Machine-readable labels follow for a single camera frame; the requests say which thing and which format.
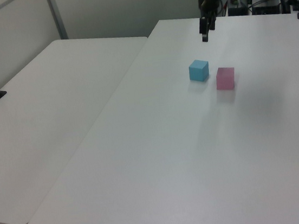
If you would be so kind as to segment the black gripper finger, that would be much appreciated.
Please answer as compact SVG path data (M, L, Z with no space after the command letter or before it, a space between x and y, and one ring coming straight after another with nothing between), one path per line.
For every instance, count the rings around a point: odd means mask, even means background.
M207 21L208 21L209 30L215 30L215 22L216 22L215 14L210 15L207 18Z
M202 40L208 42L209 22L205 17L200 18L199 22L199 33L202 35Z

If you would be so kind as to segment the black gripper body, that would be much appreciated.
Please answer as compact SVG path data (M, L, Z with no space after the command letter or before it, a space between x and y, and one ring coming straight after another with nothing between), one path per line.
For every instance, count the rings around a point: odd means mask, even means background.
M218 15L220 11L219 0L198 0L198 4L202 18Z

